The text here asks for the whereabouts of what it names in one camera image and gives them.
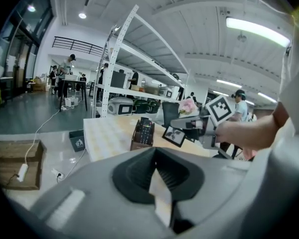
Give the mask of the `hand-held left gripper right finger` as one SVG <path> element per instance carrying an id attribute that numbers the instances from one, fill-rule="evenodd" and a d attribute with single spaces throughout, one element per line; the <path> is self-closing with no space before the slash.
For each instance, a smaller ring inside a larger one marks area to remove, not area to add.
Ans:
<path id="1" fill-rule="evenodd" d="M 162 239 L 261 239 L 259 191 L 264 157 L 254 161 L 155 150 L 157 165 L 172 187 L 171 227 Z"/>

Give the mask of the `person's right hand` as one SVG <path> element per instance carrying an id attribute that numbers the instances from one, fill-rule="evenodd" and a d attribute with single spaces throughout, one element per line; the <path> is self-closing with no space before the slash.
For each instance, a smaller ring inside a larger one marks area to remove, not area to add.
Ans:
<path id="1" fill-rule="evenodd" d="M 225 121 L 219 124 L 216 128 L 216 142 L 240 145 L 239 140 L 239 126 L 240 123 L 236 121 Z"/>

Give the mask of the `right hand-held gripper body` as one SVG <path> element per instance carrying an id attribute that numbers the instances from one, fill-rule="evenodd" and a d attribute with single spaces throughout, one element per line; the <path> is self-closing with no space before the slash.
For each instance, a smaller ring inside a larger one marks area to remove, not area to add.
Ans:
<path id="1" fill-rule="evenodd" d="M 197 116 L 202 120 L 202 128 L 199 128 L 199 139 L 204 148 L 215 148 L 216 128 L 229 119 L 234 114 L 234 110 L 225 96 L 218 96 L 207 103 L 205 107 L 209 115 Z"/>

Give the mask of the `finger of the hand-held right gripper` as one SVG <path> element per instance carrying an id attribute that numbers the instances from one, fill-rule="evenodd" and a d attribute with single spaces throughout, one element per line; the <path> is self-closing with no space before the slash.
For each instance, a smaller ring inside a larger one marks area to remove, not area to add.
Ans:
<path id="1" fill-rule="evenodd" d="M 179 129 L 202 128 L 202 120 L 200 117 L 183 117 L 171 120 L 170 126 Z"/>

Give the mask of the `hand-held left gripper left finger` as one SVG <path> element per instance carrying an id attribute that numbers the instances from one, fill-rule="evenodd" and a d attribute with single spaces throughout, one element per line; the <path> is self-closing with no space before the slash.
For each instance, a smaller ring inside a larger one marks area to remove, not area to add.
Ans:
<path id="1" fill-rule="evenodd" d="M 32 229 L 45 239 L 167 239 L 174 235 L 154 212 L 114 186 L 120 163 L 140 151 L 89 163 L 45 192 L 31 207 Z"/>

